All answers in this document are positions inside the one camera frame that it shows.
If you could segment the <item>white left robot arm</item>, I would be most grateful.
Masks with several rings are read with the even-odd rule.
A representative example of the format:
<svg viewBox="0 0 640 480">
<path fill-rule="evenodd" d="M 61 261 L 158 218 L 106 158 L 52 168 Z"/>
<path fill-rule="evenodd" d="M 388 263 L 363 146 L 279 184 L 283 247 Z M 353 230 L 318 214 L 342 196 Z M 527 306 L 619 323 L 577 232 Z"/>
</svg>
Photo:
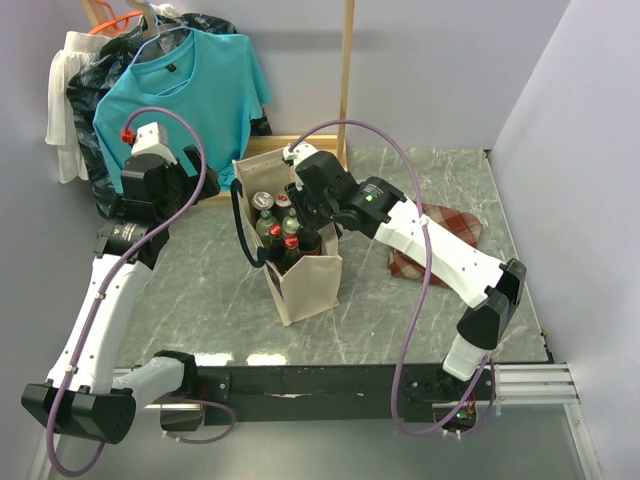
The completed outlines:
<svg viewBox="0 0 640 480">
<path fill-rule="evenodd" d="M 115 378 L 117 353 L 136 300 L 169 239 L 166 221 L 188 200 L 215 196 L 220 187 L 197 147 L 183 150 L 197 174 L 160 154 L 125 163 L 124 192 L 114 216 L 99 230 L 90 284 L 69 339 L 42 383 L 26 385 L 21 404 L 50 434 L 117 444 L 136 412 L 170 395 L 179 402 L 201 392 L 193 355 L 162 350 Z"/>
</svg>

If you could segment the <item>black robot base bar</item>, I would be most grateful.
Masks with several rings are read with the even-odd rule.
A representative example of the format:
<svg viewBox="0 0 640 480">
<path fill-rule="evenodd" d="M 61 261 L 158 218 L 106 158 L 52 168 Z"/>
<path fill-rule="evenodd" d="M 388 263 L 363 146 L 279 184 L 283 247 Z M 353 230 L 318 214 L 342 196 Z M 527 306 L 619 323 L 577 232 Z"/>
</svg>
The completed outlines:
<svg viewBox="0 0 640 480">
<path fill-rule="evenodd" d="M 369 420 L 391 417 L 393 364 L 333 366 L 200 367 L 199 385 L 183 397 L 230 407 L 240 422 Z M 403 367 L 397 407 L 407 423 L 444 417 L 467 390 L 487 401 L 494 392 L 490 370 L 473 384 L 445 373 L 436 363 Z"/>
</svg>

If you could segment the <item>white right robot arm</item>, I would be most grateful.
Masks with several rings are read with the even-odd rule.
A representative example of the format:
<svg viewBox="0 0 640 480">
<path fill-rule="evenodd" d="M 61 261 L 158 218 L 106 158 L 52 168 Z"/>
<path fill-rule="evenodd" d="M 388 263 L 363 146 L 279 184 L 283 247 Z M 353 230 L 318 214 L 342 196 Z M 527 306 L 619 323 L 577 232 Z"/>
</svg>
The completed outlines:
<svg viewBox="0 0 640 480">
<path fill-rule="evenodd" d="M 402 191 L 379 177 L 359 183 L 327 151 L 298 145 L 283 150 L 294 180 L 285 188 L 303 226 L 329 224 L 390 246 L 442 280 L 467 310 L 438 374 L 441 392 L 460 398 L 473 386 L 482 358 L 499 344 L 518 308 L 526 277 L 517 259 L 501 261 L 459 239 Z"/>
</svg>

